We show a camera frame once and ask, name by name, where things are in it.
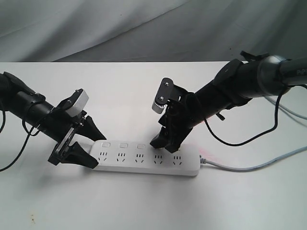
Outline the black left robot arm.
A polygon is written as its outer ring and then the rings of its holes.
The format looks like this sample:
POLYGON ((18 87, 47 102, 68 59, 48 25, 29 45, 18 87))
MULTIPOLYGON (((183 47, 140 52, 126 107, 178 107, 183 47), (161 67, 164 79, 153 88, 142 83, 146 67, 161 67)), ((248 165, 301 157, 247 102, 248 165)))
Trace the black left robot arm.
POLYGON ((22 120, 23 126, 29 124, 56 141, 48 159, 54 165, 68 163, 90 169, 98 165, 98 160, 78 142, 71 143, 76 134, 92 141, 106 139, 84 110, 88 100, 85 90, 78 89, 53 106, 44 95, 36 93, 18 77, 8 72, 0 75, 1 111, 12 113, 22 120))

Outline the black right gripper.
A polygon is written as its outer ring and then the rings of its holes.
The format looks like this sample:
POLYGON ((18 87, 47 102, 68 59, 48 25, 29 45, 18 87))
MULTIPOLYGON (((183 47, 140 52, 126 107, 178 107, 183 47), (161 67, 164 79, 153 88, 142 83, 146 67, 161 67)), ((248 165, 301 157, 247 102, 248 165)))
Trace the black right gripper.
POLYGON ((158 123, 161 131, 150 142, 155 149, 165 148, 168 152, 178 151, 182 142, 192 131, 189 119, 192 118, 187 98, 192 93, 174 84, 170 78, 163 78, 155 98, 164 97, 167 104, 161 113, 158 123))

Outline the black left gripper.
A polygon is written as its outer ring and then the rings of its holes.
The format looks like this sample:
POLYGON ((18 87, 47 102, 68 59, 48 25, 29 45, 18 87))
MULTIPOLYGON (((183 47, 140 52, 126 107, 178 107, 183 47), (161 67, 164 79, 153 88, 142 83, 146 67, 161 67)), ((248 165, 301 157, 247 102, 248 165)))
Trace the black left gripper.
POLYGON ((72 105, 72 100, 76 99, 75 96, 63 99, 42 119, 38 128, 56 141, 48 159, 50 163, 77 164, 93 169, 98 165, 96 158, 86 152, 78 142, 71 144, 72 138, 77 132, 78 135, 92 141, 106 140, 106 137, 99 131, 90 116, 85 118, 84 110, 75 117, 70 117, 66 113, 65 109, 72 105))

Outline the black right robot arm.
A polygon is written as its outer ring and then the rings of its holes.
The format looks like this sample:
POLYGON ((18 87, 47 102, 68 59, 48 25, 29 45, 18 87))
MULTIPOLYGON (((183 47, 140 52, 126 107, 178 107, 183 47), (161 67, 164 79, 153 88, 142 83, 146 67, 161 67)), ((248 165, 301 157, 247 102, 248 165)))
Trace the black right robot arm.
POLYGON ((199 123, 221 112, 246 105, 254 98, 276 96, 278 99, 295 86, 307 85, 307 60, 281 56, 253 55, 241 52, 244 61, 233 59, 223 66, 213 80, 196 92, 163 78, 152 109, 161 115, 160 132, 151 146, 178 151, 182 142, 199 123))

